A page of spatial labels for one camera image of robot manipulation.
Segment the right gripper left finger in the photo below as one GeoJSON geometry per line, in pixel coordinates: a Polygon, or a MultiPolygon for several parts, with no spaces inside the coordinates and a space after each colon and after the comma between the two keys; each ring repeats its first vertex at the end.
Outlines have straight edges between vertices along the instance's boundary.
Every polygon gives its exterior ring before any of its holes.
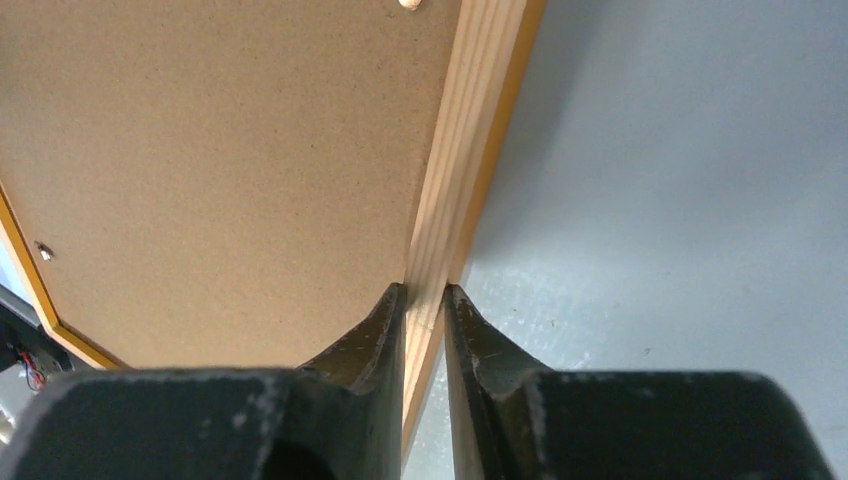
{"type": "Polygon", "coordinates": [[[397,479],[406,288],[296,368],[88,371],[52,381],[5,479],[397,479]]]}

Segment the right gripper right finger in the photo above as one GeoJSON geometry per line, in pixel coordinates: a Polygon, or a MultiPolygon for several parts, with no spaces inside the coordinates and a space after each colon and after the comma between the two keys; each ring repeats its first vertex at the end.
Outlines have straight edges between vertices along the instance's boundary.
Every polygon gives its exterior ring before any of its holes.
{"type": "Polygon", "coordinates": [[[443,295],[459,479],[829,479],[800,411],[736,371],[556,370],[443,295]]]}

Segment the orange wooden picture frame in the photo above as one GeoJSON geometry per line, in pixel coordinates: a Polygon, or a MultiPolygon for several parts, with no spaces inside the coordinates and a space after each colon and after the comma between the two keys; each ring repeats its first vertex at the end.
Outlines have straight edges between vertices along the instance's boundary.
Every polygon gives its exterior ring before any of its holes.
{"type": "MultiPolygon", "coordinates": [[[[436,319],[442,291],[460,243],[467,207],[485,156],[493,121],[515,58],[526,48],[528,19],[537,18],[540,1],[456,1],[460,5],[442,97],[423,173],[404,276],[398,283],[407,291],[404,327],[402,390],[402,462],[413,420],[413,404],[420,383],[432,367],[436,319]]],[[[297,365],[129,366],[64,327],[51,303],[37,267],[51,259],[48,248],[33,252],[18,224],[1,184],[1,222],[7,244],[16,254],[16,267],[34,301],[36,312],[54,340],[82,358],[88,371],[192,368],[296,368],[297,365]]]]}

